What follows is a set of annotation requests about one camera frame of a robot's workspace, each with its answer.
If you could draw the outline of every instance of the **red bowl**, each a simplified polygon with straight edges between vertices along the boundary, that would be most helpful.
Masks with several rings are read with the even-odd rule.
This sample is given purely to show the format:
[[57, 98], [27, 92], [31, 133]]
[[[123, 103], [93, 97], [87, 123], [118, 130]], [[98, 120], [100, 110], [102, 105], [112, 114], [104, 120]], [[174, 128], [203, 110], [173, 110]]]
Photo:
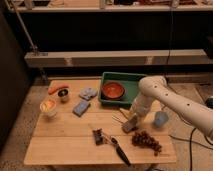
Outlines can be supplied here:
[[118, 82], [107, 82], [102, 86], [101, 92], [106, 99], [120, 100], [125, 93], [125, 89]]

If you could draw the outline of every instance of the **grapes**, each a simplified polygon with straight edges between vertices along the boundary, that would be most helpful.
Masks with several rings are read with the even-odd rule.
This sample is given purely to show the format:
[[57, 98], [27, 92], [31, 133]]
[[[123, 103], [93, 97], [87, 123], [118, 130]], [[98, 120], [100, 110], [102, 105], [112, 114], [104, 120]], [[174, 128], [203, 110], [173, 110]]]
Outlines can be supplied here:
[[155, 156], [162, 151], [162, 146], [159, 144], [159, 141], [151, 137], [146, 131], [142, 131], [141, 133], [135, 132], [135, 135], [132, 136], [132, 144], [135, 146], [152, 148]]

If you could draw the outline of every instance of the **carrot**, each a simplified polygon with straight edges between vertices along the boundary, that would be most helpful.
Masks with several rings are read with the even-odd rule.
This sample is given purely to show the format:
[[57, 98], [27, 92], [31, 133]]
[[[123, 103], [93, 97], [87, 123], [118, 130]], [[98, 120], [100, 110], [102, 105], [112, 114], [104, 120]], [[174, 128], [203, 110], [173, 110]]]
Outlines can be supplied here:
[[52, 94], [54, 94], [56, 91], [58, 91], [58, 90], [60, 90], [60, 89], [63, 89], [63, 88], [69, 88], [69, 86], [66, 85], [66, 84], [61, 84], [61, 85], [58, 85], [58, 86], [49, 87], [49, 89], [48, 89], [48, 94], [49, 94], [49, 95], [52, 95]]

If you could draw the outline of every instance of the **plastic tray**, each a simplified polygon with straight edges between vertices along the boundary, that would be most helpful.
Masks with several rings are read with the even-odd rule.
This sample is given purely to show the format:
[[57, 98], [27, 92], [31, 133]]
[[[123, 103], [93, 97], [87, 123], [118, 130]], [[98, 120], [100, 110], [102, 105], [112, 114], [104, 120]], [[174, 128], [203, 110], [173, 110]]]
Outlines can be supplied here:
[[[104, 72], [101, 79], [100, 91], [98, 95], [99, 101], [102, 105], [117, 105], [117, 106], [131, 106], [133, 100], [138, 94], [138, 82], [145, 74], [134, 73], [120, 73], [120, 72]], [[101, 94], [102, 86], [109, 81], [116, 81], [122, 84], [125, 88], [125, 94], [120, 100], [107, 100]]]

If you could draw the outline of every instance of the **blue cup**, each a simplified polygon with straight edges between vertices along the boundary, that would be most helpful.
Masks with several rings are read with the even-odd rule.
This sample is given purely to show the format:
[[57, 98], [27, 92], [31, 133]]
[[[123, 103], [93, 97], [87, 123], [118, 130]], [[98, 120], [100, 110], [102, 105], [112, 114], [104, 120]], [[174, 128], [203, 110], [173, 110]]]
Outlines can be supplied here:
[[167, 121], [169, 120], [169, 117], [166, 112], [158, 111], [155, 113], [155, 120], [153, 124], [160, 128], [162, 127]]

